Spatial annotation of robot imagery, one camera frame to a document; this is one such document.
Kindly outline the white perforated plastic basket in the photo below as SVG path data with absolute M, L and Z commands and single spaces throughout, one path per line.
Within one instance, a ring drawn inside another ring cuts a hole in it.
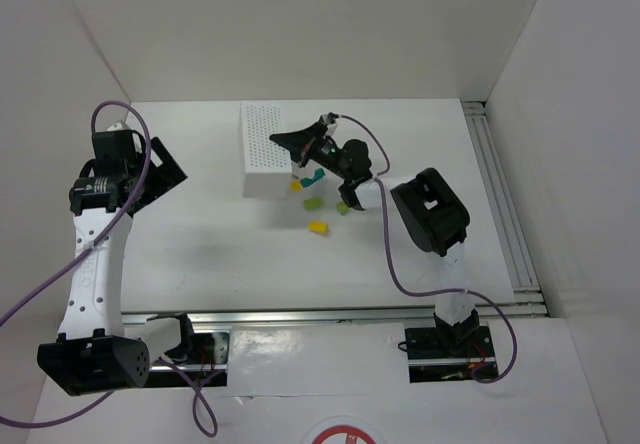
M 244 198 L 275 200 L 287 196 L 292 175 L 289 152 L 270 140 L 272 134 L 284 131 L 283 113 L 276 101 L 240 103 Z

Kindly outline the green long block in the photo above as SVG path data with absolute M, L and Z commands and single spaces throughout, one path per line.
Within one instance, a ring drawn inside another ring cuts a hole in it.
M 324 206 L 324 200 L 321 197 L 313 197 L 303 201 L 303 207 L 307 212 L 321 209 Z

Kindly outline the yellow long block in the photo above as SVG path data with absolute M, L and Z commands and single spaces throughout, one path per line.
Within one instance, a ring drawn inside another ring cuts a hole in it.
M 314 234 L 326 235 L 329 233 L 329 224 L 324 221 L 313 220 L 309 223 L 308 230 Z

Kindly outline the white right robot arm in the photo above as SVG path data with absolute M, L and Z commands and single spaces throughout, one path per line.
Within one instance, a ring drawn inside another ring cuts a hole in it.
M 338 114 L 329 113 L 307 128 L 274 133 L 269 140 L 286 150 L 296 166 L 304 168 L 313 161 L 340 177 L 342 184 L 338 191 L 343 203 L 350 209 L 364 209 L 357 194 L 361 186 L 369 182 L 377 185 L 382 208 L 385 258 L 391 280 L 408 297 L 437 299 L 434 311 L 436 339 L 443 349 L 454 353 L 466 346 L 479 329 L 479 315 L 472 293 L 461 286 L 418 292 L 400 283 L 391 251 L 388 201 L 392 200 L 395 204 L 413 244 L 421 251 L 441 258 L 447 258 L 452 248 L 465 242 L 470 214 L 434 168 L 427 168 L 413 179 L 387 191 L 381 177 L 391 168 L 388 154 L 382 154 L 385 168 L 374 174 L 371 171 L 369 148 L 364 141 L 350 139 L 340 146 L 330 136 L 330 128 L 339 118 Z

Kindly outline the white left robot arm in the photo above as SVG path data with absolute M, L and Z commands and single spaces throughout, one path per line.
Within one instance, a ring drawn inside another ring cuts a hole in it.
M 126 242 L 133 216 L 186 178 L 158 138 L 116 123 L 92 137 L 94 157 L 69 192 L 76 251 L 66 311 L 39 367 L 68 395 L 142 388 L 162 357 L 181 363 L 194 349 L 184 313 L 159 314 L 127 336 L 121 313 Z

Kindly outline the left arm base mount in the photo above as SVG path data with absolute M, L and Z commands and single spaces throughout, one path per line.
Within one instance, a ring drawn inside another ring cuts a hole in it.
M 181 369 L 189 379 L 206 388 L 227 386 L 227 364 L 230 353 L 231 330 L 229 328 L 213 331 L 196 331 L 193 335 L 193 348 L 183 357 L 176 353 L 168 359 Z M 144 386 L 145 389 L 186 388 L 188 384 L 169 366 L 156 363 Z

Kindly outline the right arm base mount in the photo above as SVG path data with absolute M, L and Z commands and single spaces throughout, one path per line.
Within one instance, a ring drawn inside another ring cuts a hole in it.
M 480 380 L 499 375 L 490 330 L 481 326 L 475 334 L 453 350 L 437 339 L 435 327 L 406 328 L 405 338 L 397 344 L 408 361 L 411 383 Z

